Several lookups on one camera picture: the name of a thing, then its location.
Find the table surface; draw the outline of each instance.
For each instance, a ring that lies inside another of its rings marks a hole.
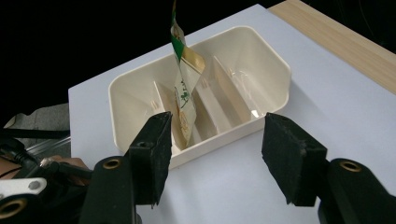
[[[293,7],[300,11],[291,13]],[[325,22],[317,25],[323,18]],[[296,29],[299,19],[302,23],[310,21],[310,25]],[[353,58],[349,51],[354,50],[345,49],[344,54],[332,50],[339,48],[336,43],[351,38],[350,34],[342,35],[347,28],[339,27],[299,1],[286,1],[269,9],[259,5],[247,8],[186,36],[186,41],[198,43],[238,25],[254,28],[290,65],[290,99],[283,115],[318,139],[328,149],[329,161],[347,158],[366,165],[389,193],[396,195],[394,79],[382,85],[378,80],[387,80],[387,75],[372,76],[376,74],[376,64],[366,63],[367,72],[347,60]],[[304,33],[309,33],[311,25],[318,34]],[[324,26],[333,29],[332,32],[328,33]],[[320,38],[315,39],[325,34],[335,34],[333,42],[327,41],[334,44],[321,44]],[[392,69],[396,63],[394,55],[367,40],[364,48],[360,48],[360,37],[353,36],[357,38],[350,41],[357,43],[350,47],[364,51],[380,63],[378,54],[384,56],[389,63],[383,70]],[[82,158],[93,168],[101,159],[122,155],[114,144],[108,86],[117,76],[171,53],[171,45],[165,45],[69,90],[73,157]],[[364,57],[358,61],[366,62]],[[149,205],[137,206],[143,222],[318,223],[318,200],[315,207],[286,204],[262,160],[262,136],[263,130],[172,169],[160,204],[153,209]]]

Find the black wire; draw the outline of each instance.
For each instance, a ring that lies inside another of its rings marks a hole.
[[[17,167],[17,168],[14,168],[14,169],[12,169],[12,170],[9,170],[9,171],[3,173],[2,175],[0,175],[0,178],[3,178],[4,176],[6,176],[6,175],[8,175],[8,174],[11,174],[12,172],[18,171],[18,170],[20,170],[21,168],[22,168],[22,167]]]

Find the white plastic container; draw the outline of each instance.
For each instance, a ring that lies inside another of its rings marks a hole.
[[[189,47],[205,58],[209,71],[192,93],[197,120],[190,142],[186,145],[179,129],[178,67],[170,54],[118,76],[109,86],[114,141],[122,152],[149,117],[171,111],[172,169],[257,132],[265,114],[280,114],[289,100],[289,65],[250,27],[234,27]]]

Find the snack packet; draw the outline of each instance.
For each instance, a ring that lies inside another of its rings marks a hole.
[[[205,70],[205,60],[201,55],[186,46],[183,30],[176,22],[176,0],[172,8],[171,41],[179,67],[175,81],[177,114],[181,131],[188,144],[196,120],[196,109],[191,93]]]

